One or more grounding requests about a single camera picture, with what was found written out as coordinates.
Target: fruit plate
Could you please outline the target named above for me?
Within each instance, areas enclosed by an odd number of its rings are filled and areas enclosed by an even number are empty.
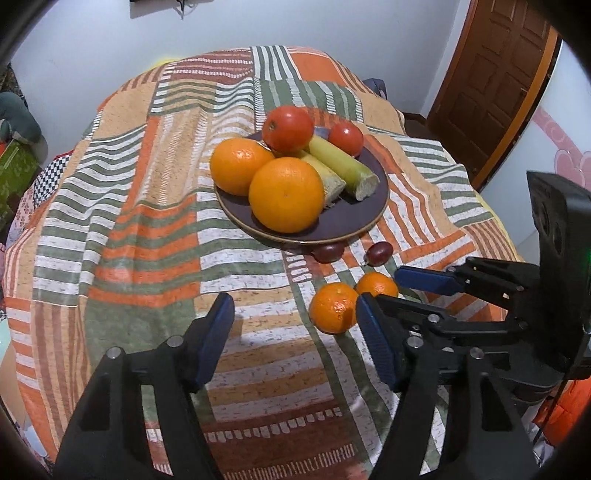
[[[314,132],[323,138],[327,138],[329,133],[327,128],[321,127],[316,127]],[[262,135],[257,132],[248,138],[261,140]],[[347,240],[366,232],[377,223],[386,208],[389,195],[388,177],[378,159],[364,147],[358,160],[379,177],[374,194],[357,202],[343,193],[331,208],[322,211],[314,225],[298,233],[278,233],[263,226],[252,214],[247,197],[230,195],[216,187],[217,199],[230,220],[253,236],[294,245],[321,245]]]

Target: tomato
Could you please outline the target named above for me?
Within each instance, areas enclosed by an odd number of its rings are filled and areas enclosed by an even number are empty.
[[[363,133],[348,120],[343,120],[330,129],[328,141],[352,157],[363,150]]]
[[[314,122],[303,108],[280,106],[267,115],[262,140],[282,154],[296,153],[308,146],[314,135]]]

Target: wooden door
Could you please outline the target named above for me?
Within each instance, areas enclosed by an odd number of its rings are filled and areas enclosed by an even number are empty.
[[[498,161],[511,146],[513,138],[506,136],[516,136],[535,102],[556,41],[550,24],[524,0],[473,0],[427,121],[454,159],[466,166],[473,184],[493,153]],[[526,97],[529,105],[524,105]],[[497,155],[502,141],[506,146]],[[487,169],[493,167],[489,162]]]

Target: door frame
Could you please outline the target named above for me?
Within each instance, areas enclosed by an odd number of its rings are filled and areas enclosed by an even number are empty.
[[[443,83],[441,84],[441,88],[439,89],[435,101],[433,102],[433,107],[431,108],[429,115],[427,115],[427,127],[430,127],[430,125],[433,123],[435,115],[439,111],[441,103],[443,103],[443,99],[445,97],[445,94],[447,93],[447,89],[449,88],[449,85],[452,82],[453,75],[455,74],[457,65],[460,62],[460,57],[462,56],[463,50],[466,47],[468,35],[472,27],[472,22],[474,22],[474,16],[476,13],[476,7],[478,6],[478,1],[479,0],[470,0],[470,5],[468,7],[468,12],[466,14],[466,20],[464,22],[464,26],[462,27],[460,38],[457,41],[456,50],[453,53],[452,60],[449,64],[449,68],[447,69],[445,78],[443,79]],[[552,26],[550,26],[550,30],[548,32],[548,39],[546,41],[546,45],[542,53],[540,65],[536,70],[534,78],[531,82],[530,89],[525,94],[525,98],[523,99],[523,102],[521,103],[519,110],[517,110],[517,113],[515,114],[513,120],[507,128],[507,131],[501,138],[495,150],[487,159],[486,163],[481,168],[481,170],[478,172],[478,175],[476,175],[476,177],[473,179],[472,186],[476,190],[479,190],[484,186],[484,183],[490,176],[491,172],[495,169],[495,167],[499,164],[501,160],[504,160],[505,156],[509,153],[510,149],[517,142],[522,128],[528,122],[531,116],[530,114],[537,106],[537,100],[542,88],[544,87],[547,81],[548,70],[552,64],[552,58],[554,57],[554,52],[556,50],[558,42],[558,33]]]

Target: bedspread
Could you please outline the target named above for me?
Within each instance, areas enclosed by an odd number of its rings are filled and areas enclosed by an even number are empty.
[[[264,245],[220,209],[213,149],[261,129],[279,105],[316,125],[356,122],[389,177],[383,217],[341,260]],[[58,191],[7,252],[4,287],[17,377],[28,414],[55,458],[68,419],[104,351],[150,349],[203,316],[217,292],[236,303],[212,382],[194,398],[227,479],[368,476],[398,397],[382,384],[358,326],[318,332],[307,306],[322,285],[354,285],[372,243],[401,264],[443,269],[468,255],[514,260],[502,225],[464,167],[436,141],[406,137],[401,114],[319,51],[225,50],[175,61],[126,82],[98,109]],[[409,299],[467,320],[503,312],[473,297]],[[153,395],[144,395],[156,467],[170,472]],[[446,420],[440,398],[423,471],[437,466]]]

